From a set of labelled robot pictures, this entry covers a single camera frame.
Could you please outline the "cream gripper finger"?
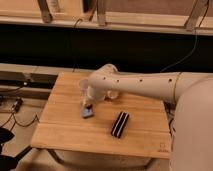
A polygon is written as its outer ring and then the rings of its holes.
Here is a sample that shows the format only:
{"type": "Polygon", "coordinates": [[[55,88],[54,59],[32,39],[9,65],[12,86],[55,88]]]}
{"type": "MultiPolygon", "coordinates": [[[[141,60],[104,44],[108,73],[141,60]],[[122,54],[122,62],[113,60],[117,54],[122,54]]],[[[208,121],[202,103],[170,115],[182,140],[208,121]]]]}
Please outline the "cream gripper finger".
{"type": "Polygon", "coordinates": [[[84,97],[82,104],[83,104],[83,106],[89,106],[90,105],[89,99],[87,97],[84,97]]]}

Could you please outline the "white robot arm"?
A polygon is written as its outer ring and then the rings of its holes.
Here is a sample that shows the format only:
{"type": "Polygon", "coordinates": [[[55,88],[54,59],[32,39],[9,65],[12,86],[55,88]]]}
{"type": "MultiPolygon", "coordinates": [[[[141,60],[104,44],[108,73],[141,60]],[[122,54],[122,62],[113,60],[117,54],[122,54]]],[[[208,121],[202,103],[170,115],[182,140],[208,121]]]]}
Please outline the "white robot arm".
{"type": "Polygon", "coordinates": [[[124,74],[106,64],[88,76],[83,105],[110,91],[174,104],[169,171],[213,171],[213,73],[124,74]]]}

